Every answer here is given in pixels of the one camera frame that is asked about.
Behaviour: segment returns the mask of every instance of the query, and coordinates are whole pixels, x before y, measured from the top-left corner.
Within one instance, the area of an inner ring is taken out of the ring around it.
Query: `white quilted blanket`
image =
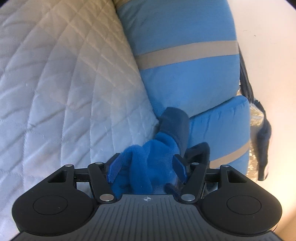
[[[0,9],[0,240],[15,199],[60,166],[145,143],[156,118],[111,0]]]

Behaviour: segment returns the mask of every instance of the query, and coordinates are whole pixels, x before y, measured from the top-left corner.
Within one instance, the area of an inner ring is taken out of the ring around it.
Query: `tan strap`
[[[113,0],[115,7],[118,9],[130,0]]]
[[[237,149],[236,151],[211,161],[210,168],[219,168],[221,165],[228,164],[232,161],[235,161],[236,159],[241,157],[243,154],[245,154],[249,150],[249,148],[250,148],[250,141],[248,141],[246,144],[244,144],[241,148]]]
[[[140,70],[175,64],[200,58],[235,55],[239,53],[236,40],[213,41],[180,45],[135,56]]]

